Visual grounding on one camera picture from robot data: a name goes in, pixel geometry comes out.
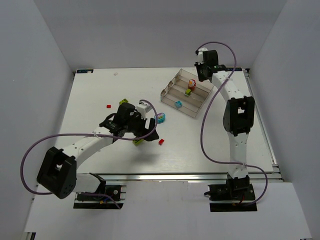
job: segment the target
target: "toy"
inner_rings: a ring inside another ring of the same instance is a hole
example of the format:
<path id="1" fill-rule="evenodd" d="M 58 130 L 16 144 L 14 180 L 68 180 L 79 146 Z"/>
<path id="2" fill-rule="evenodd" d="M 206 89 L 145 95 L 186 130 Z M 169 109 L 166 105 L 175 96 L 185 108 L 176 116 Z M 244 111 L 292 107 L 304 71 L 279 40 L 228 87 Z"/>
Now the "toy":
<path id="1" fill-rule="evenodd" d="M 166 120 L 166 115 L 163 112 L 158 113 L 157 116 L 158 116 L 158 124 L 161 124 Z"/>
<path id="2" fill-rule="evenodd" d="M 189 80 L 188 89 L 193 91 L 195 90 L 195 88 L 196 88 L 196 80 L 194 79 Z"/>
<path id="3" fill-rule="evenodd" d="M 174 105 L 176 106 L 177 109 L 179 109 L 179 108 L 182 107 L 182 102 L 176 101 L 176 102 L 174 103 Z"/>
<path id="4" fill-rule="evenodd" d="M 162 145 L 163 143 L 164 143 L 164 139 L 161 139 L 160 141 L 159 141 L 159 145 Z"/>
<path id="5" fill-rule="evenodd" d="M 121 104 L 123 104 L 123 103 L 128 103 L 129 101 L 127 100 L 127 99 L 123 99 L 123 100 L 121 100 L 120 102 L 119 102 L 119 105 L 121 105 Z"/>
<path id="6" fill-rule="evenodd" d="M 133 140 L 132 143 L 133 143 L 135 146 L 139 146 L 143 141 L 144 141 L 144 139 Z"/>
<path id="7" fill-rule="evenodd" d="M 185 95 L 187 95 L 187 96 L 190 96 L 190 94 L 191 94 L 191 89 L 187 89 L 187 90 L 185 90 Z"/>

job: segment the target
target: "red block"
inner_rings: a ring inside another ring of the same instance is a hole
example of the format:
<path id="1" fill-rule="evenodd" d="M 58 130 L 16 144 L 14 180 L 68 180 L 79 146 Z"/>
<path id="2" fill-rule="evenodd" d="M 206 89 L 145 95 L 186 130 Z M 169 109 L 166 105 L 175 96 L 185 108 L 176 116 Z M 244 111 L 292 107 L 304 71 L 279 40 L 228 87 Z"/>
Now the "red block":
<path id="1" fill-rule="evenodd" d="M 159 145 L 162 145 L 163 143 L 164 143 L 164 139 L 161 139 L 160 141 L 159 141 Z"/>

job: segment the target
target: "red object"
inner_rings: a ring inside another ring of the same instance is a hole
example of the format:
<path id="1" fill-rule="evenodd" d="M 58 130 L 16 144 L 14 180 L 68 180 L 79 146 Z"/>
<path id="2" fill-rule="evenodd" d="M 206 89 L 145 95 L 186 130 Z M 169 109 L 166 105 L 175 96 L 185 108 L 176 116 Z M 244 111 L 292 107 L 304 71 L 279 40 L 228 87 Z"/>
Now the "red object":
<path id="1" fill-rule="evenodd" d="M 160 141 L 159 141 L 159 145 L 162 145 L 163 143 L 164 143 L 164 139 L 161 139 Z"/>

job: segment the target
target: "green object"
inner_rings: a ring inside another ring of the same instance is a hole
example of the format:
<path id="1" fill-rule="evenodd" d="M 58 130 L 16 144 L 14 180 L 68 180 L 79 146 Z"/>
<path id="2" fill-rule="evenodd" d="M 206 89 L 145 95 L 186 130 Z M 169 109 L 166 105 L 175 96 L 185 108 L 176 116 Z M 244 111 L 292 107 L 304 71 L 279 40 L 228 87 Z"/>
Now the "green object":
<path id="1" fill-rule="evenodd" d="M 135 146 L 138 146 L 138 145 L 141 144 L 143 141 L 144 141 L 144 139 L 133 140 L 132 143 L 133 143 Z"/>
<path id="2" fill-rule="evenodd" d="M 188 95 L 188 96 L 190 96 L 190 94 L 191 94 L 191 89 L 187 89 L 187 90 L 185 90 L 185 95 Z"/>
<path id="3" fill-rule="evenodd" d="M 127 99 L 123 99 L 119 102 L 119 105 L 123 104 L 123 103 L 128 103 L 129 101 Z"/>

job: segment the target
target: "cable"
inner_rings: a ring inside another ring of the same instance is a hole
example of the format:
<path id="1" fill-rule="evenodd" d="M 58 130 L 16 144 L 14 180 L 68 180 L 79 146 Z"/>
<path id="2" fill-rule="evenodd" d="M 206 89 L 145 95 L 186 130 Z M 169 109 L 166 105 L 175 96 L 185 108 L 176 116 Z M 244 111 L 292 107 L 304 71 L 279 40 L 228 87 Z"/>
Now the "cable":
<path id="1" fill-rule="evenodd" d="M 43 137 L 43 138 L 39 139 L 38 141 L 36 141 L 34 144 L 32 144 L 28 148 L 28 150 L 25 152 L 23 157 L 22 157 L 21 164 L 20 164 L 20 178 L 21 178 L 21 182 L 22 182 L 24 188 L 27 191 L 29 191 L 30 193 L 35 194 L 35 195 L 51 195 L 52 194 L 51 192 L 37 192 L 37 191 L 32 190 L 27 185 L 26 180 L 25 180 L 25 176 L 24 176 L 24 166 L 25 166 L 25 161 L 26 161 L 26 158 L 27 158 L 28 154 L 30 153 L 30 151 L 35 146 L 37 146 L 39 143 L 41 143 L 41 142 L 43 142 L 43 141 L 45 141 L 47 139 L 52 139 L 52 138 L 56 138 L 56 137 L 65 137 L 65 136 L 84 136 L 84 137 L 95 137 L 95 136 L 98 136 L 98 137 L 101 137 L 101 138 L 112 138 L 112 139 L 117 139 L 117 140 L 133 141 L 133 140 L 144 139 L 144 138 L 150 136 L 157 128 L 157 125 L 158 125 L 158 114 L 157 114 L 157 111 L 156 111 L 155 107 L 152 105 L 151 102 L 149 102 L 148 100 L 144 100 L 144 99 L 141 99 L 140 101 L 149 104 L 151 106 L 151 108 L 153 109 L 154 115 L 155 115 L 154 128 L 148 134 L 146 134 L 144 136 L 140 136 L 140 137 L 135 137 L 135 138 L 126 138 L 126 137 L 111 136 L 111 135 L 106 135 L 106 134 L 95 134 L 95 133 L 59 133 L 59 134 L 53 134 L 53 135 L 49 135 L 49 136 Z"/>
<path id="2" fill-rule="evenodd" d="M 229 165 L 229 164 L 244 165 L 244 166 L 246 166 L 246 167 L 248 167 L 248 168 L 258 169 L 258 170 L 260 170 L 260 171 L 264 174 L 264 176 L 265 176 L 265 187 L 264 187 L 264 190 L 263 190 L 262 194 L 261 194 L 256 200 L 254 200 L 254 201 L 249 202 L 248 204 L 246 204 L 246 206 L 248 206 L 248 205 L 251 205 L 251 204 L 255 204 L 256 202 L 258 202 L 258 201 L 265 195 L 265 193 L 266 193 L 266 191 L 267 191 L 267 187 L 268 187 L 268 176 L 267 176 L 266 172 L 265 172 L 262 168 L 260 168 L 260 167 L 258 167 L 258 166 L 248 165 L 248 164 L 242 164 L 241 162 L 237 162 L 237 161 L 229 161 L 229 162 L 216 161 L 216 160 L 210 158 L 210 157 L 207 155 L 207 153 L 206 153 L 206 151 L 205 151 L 205 148 L 204 148 L 204 139 L 203 139 L 203 137 L 204 137 L 204 127 L 205 127 L 205 121 L 206 121 L 206 118 L 207 118 L 209 109 L 210 109 L 213 101 L 215 100 L 216 96 L 217 96 L 218 93 L 221 91 L 221 89 L 227 84 L 227 82 L 230 80 L 230 77 L 234 74 L 234 72 L 235 72 L 235 70 L 236 70 L 236 67 L 237 67 L 237 58 L 236 58 L 235 52 L 232 50 L 232 48 L 231 48 L 229 45 L 227 45 L 227 44 L 225 44 L 225 43 L 223 43 L 223 42 L 220 42 L 220 41 L 208 41 L 208 42 L 205 42 L 204 44 L 202 44 L 201 46 L 199 46 L 199 47 L 196 49 L 196 52 L 199 51 L 200 48 L 202 48 L 203 46 L 205 46 L 205 45 L 207 45 L 207 44 L 220 44 L 220 45 L 226 46 L 226 47 L 231 51 L 231 53 L 232 53 L 232 55 L 233 55 L 233 58 L 234 58 L 234 66 L 233 66 L 233 69 L 232 69 L 231 73 L 229 74 L 229 76 L 225 79 L 225 81 L 221 84 L 221 86 L 218 88 L 218 90 L 217 90 L 217 91 L 215 92 L 215 94 L 213 95 L 212 99 L 211 99 L 210 102 L 209 102 L 209 105 L 208 105 L 207 109 L 205 110 L 205 113 L 204 113 L 204 116 L 203 116 L 203 120 L 202 120 L 202 124 L 201 124 L 201 132 L 200 132 L 200 146 L 201 146 L 201 150 L 202 150 L 202 153 L 204 154 L 204 156 L 205 156 L 207 159 L 209 159 L 211 162 L 213 162 L 213 163 L 216 163 L 216 164 L 228 164 L 228 165 Z"/>
<path id="3" fill-rule="evenodd" d="M 97 197 L 106 197 L 110 199 L 118 209 L 121 209 L 121 207 L 118 205 L 118 203 L 109 195 L 107 194 L 102 194 L 102 193 L 91 193 L 91 192 L 81 192 L 80 194 L 86 195 L 86 196 L 97 196 Z"/>

